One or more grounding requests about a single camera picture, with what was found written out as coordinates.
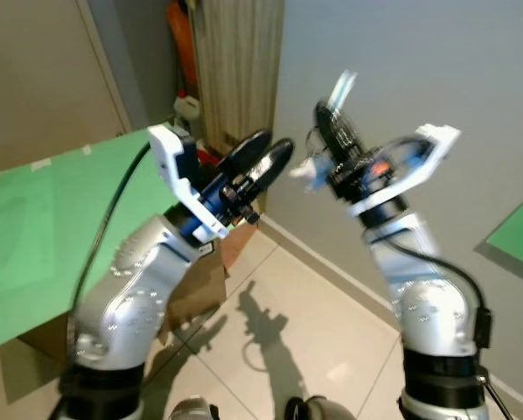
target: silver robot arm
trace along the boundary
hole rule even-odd
[[[478,360],[480,349],[490,344],[491,313],[469,275],[440,257],[426,224],[402,196],[431,177],[460,132],[426,124],[413,135],[366,150],[340,112],[355,76],[342,74],[330,99],[317,104],[315,130],[324,150],[290,175],[308,190],[331,187],[366,228],[363,240],[387,280],[401,329],[406,387],[398,403],[404,418],[487,420],[482,382],[488,375]],[[402,146],[410,146],[402,161],[409,171],[396,178],[398,168],[390,158]],[[476,292],[475,313],[471,308],[477,302],[464,294],[458,277]],[[330,403],[311,399],[306,404],[320,404],[321,410]]]
[[[108,273],[77,308],[75,355],[51,418],[141,417],[144,362],[171,293],[206,242],[227,236],[227,227],[239,219],[257,221],[252,201],[293,151],[286,139],[267,150],[271,133],[261,130],[217,167],[206,168],[187,133],[162,125],[149,133],[158,172],[179,203],[150,218],[121,245]]]

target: red item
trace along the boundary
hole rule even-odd
[[[219,159],[217,159],[215,156],[210,155],[205,150],[198,150],[198,159],[201,164],[211,164],[216,165],[219,163]]]

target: orange object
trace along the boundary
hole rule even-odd
[[[388,162],[376,162],[373,165],[372,174],[378,178],[380,175],[384,175],[390,169]]]
[[[198,75],[195,67],[195,57],[193,56],[193,37],[192,28],[188,17],[180,9],[178,0],[174,0],[166,8],[166,19],[171,27],[172,36],[176,41],[176,48],[184,71],[184,80],[188,88],[196,88],[198,85]]]

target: white object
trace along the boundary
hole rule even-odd
[[[335,88],[331,92],[330,99],[328,100],[328,109],[333,111],[340,110],[343,107],[343,103],[349,92],[351,92],[356,79],[357,74],[350,70],[345,70],[341,76],[339,76],[339,80],[335,84]]]
[[[153,125],[147,130],[158,174],[180,202],[203,223],[193,235],[203,243],[209,242],[213,235],[221,239],[226,238],[228,229],[199,202],[199,194],[192,189],[190,180],[180,178],[178,174],[176,156],[184,152],[178,136],[162,124]]]
[[[304,190],[311,193],[325,185],[328,174],[333,170],[333,162],[324,154],[313,155],[289,172],[289,176],[305,183]]]
[[[176,118],[174,123],[187,130],[196,140],[201,138],[201,103],[192,96],[180,91],[174,101],[174,112]]]
[[[427,160],[413,171],[410,171],[404,178],[396,180],[392,185],[350,206],[347,211],[352,217],[357,217],[359,214],[379,206],[429,179],[446,157],[452,144],[461,134],[459,129],[454,129],[448,125],[436,127],[432,124],[422,125],[415,132],[426,137],[435,145],[434,149],[427,156]]]
[[[52,160],[50,158],[37,160],[36,162],[31,163],[31,172],[37,171],[38,169],[45,168],[46,166],[50,166],[52,164]]]
[[[188,122],[199,119],[201,107],[199,101],[189,95],[179,95],[174,101],[174,111]]]

